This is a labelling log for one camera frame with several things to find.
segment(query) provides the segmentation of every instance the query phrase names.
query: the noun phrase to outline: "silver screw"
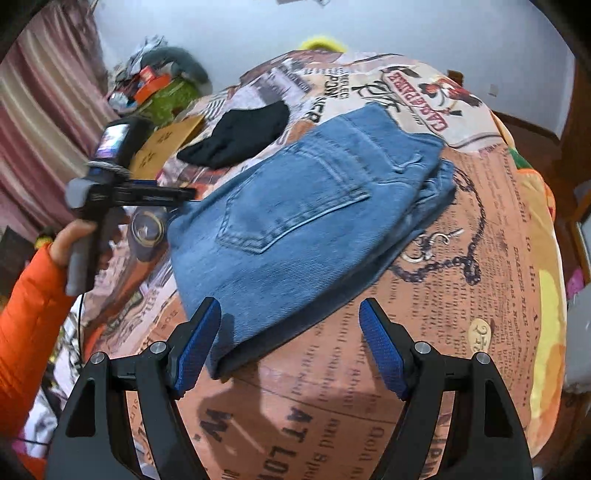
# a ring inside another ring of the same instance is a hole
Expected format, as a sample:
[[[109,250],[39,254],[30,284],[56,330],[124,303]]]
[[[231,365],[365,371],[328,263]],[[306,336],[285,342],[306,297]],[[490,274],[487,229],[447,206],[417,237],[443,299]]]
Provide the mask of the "silver screw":
[[[154,342],[150,345],[150,352],[161,353],[166,350],[166,342]]]
[[[103,352],[96,352],[96,353],[93,353],[92,356],[90,357],[90,363],[97,365],[97,364],[101,363],[104,359],[105,359],[105,354]]]
[[[427,342],[417,342],[414,344],[414,349],[418,353],[429,353],[431,351],[431,345]]]
[[[491,357],[488,356],[488,353],[484,352],[478,352],[476,354],[476,360],[478,360],[482,365],[491,363]]]

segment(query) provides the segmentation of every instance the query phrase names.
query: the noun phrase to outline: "black cloth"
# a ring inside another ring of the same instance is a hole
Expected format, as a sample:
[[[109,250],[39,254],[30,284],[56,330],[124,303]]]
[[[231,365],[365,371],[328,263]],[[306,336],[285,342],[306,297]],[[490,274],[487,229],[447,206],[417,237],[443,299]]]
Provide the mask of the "black cloth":
[[[231,167],[277,140],[289,117],[290,110],[281,100],[255,110],[230,110],[223,114],[209,138],[183,148],[177,158],[213,169]]]

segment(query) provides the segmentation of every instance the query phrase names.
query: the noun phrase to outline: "grey handle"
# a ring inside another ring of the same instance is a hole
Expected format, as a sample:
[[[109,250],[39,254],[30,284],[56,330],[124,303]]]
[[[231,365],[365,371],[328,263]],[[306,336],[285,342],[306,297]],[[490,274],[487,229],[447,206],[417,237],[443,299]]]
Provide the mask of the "grey handle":
[[[99,253],[109,248],[109,240],[116,228],[125,217],[125,211],[121,207],[111,208],[105,215],[102,224],[99,224],[100,232],[80,238],[72,245],[72,255],[68,265],[68,279],[66,283],[66,295],[77,297],[92,290],[95,285],[95,275],[98,270],[98,255],[94,252],[98,248]]]

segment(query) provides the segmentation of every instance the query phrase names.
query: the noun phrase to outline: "newspaper print fabric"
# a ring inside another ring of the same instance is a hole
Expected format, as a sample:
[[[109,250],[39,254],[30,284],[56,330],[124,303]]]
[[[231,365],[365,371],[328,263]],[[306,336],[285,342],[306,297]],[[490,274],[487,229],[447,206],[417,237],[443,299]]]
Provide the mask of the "newspaper print fabric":
[[[369,478],[402,404],[385,389],[362,339],[357,308],[366,296],[442,353],[488,351],[527,429],[540,293],[526,242],[527,205],[508,151],[494,147],[502,140],[488,108],[428,65],[402,56],[295,51],[251,70],[239,86],[198,100],[187,114],[205,114],[207,127],[195,141],[227,110],[279,99],[290,107],[290,123],[260,155],[217,171],[172,157],[160,183],[191,185],[205,197],[319,123],[378,101],[405,130],[431,132],[454,146],[443,156],[456,166],[459,194],[366,293],[225,382],[202,372],[179,409],[209,475]],[[126,241],[87,296],[86,357],[96,350],[113,357],[137,353],[186,319],[165,238],[157,244],[142,238],[162,237],[161,226],[149,224],[157,210],[134,212]],[[447,395],[425,477],[439,464],[451,407]],[[137,398],[129,398],[129,408],[145,444]],[[545,440],[536,436],[532,451]]]

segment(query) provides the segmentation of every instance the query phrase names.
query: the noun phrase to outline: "wall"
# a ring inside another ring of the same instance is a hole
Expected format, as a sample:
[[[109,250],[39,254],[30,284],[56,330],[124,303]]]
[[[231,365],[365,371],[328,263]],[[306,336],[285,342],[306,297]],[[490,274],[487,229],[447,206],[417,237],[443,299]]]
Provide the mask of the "wall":
[[[250,68],[331,35],[350,50],[402,53],[465,86],[492,109],[561,134],[574,61],[548,19],[528,0],[99,0],[95,11],[112,67],[146,35],[165,35],[209,72],[213,89]],[[488,95],[490,84],[499,87]]]

